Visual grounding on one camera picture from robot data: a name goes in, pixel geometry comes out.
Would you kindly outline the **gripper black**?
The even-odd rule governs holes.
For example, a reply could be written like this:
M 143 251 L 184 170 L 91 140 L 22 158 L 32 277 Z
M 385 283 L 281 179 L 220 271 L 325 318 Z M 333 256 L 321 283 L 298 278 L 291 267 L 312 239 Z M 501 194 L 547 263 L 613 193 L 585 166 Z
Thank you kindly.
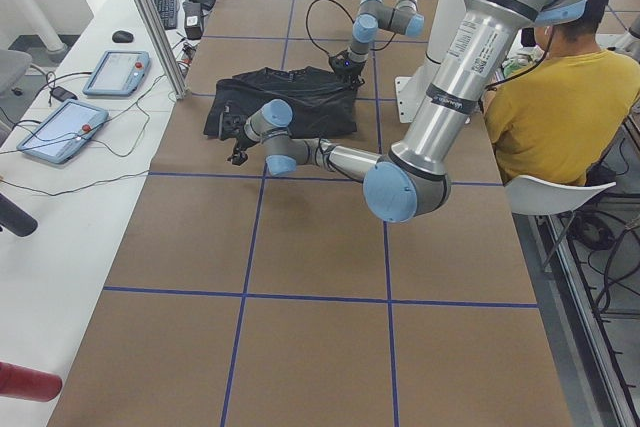
M 336 77 L 351 89 L 358 89 L 364 84 L 361 73 L 368 59 L 368 54 L 360 54 L 345 49 L 329 57 L 329 66 Z
M 235 139 L 241 145 L 249 145 L 250 138 L 245 132 L 248 116 L 233 112 L 230 105 L 226 105 L 219 117 L 218 136 L 221 141 Z

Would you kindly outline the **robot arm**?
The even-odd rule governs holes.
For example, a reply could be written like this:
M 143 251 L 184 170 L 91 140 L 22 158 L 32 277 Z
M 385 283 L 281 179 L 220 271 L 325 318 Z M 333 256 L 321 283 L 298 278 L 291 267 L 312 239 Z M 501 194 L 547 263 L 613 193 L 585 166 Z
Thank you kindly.
M 294 114 L 280 98 L 245 116 L 223 113 L 218 136 L 234 140 L 235 165 L 262 145 L 270 174 L 288 174 L 300 165 L 340 173 L 362 184 L 378 218 L 407 221 L 446 202 L 445 157 L 517 33 L 576 20 L 585 5 L 586 0 L 438 0 L 424 63 L 396 91 L 398 103 L 408 108 L 408 131 L 385 154 L 293 137 Z
M 418 13 L 418 0 L 396 0 L 392 6 L 383 0 L 361 0 L 350 44 L 331 56 L 329 65 L 340 81 L 356 89 L 363 83 L 360 74 L 379 30 L 417 37 L 423 28 L 424 17 Z

